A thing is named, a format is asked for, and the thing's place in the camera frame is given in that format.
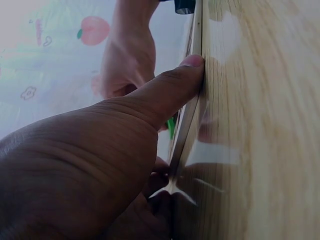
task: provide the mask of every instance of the wooden surface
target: wooden surface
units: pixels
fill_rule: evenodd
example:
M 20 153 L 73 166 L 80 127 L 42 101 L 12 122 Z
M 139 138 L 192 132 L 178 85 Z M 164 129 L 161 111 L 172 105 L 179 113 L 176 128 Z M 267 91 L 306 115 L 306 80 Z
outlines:
M 320 239 L 320 1 L 203 0 L 175 239 Z

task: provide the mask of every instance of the finger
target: finger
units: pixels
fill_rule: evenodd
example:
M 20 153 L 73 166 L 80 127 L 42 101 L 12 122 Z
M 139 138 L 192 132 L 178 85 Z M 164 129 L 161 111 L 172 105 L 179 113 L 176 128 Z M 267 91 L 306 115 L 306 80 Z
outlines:
M 201 229 L 185 223 L 195 223 L 200 219 L 200 209 L 181 193 L 171 196 L 172 202 L 172 239 L 197 239 Z
M 171 195 L 167 191 L 161 191 L 148 200 L 152 213 L 156 217 L 168 220 L 171 216 Z
M 199 55 L 185 58 L 179 67 L 164 72 L 123 98 L 134 103 L 137 117 L 156 130 L 191 100 L 202 84 L 205 62 Z
M 164 188 L 169 183 L 169 178 L 166 175 L 153 172 L 148 182 L 144 185 L 142 189 L 142 194 L 145 196 L 146 199 L 148 199 L 152 194 L 154 194 L 156 191 Z
M 161 157 L 157 156 L 152 172 L 159 174 L 168 174 L 170 172 L 169 164 L 165 162 Z

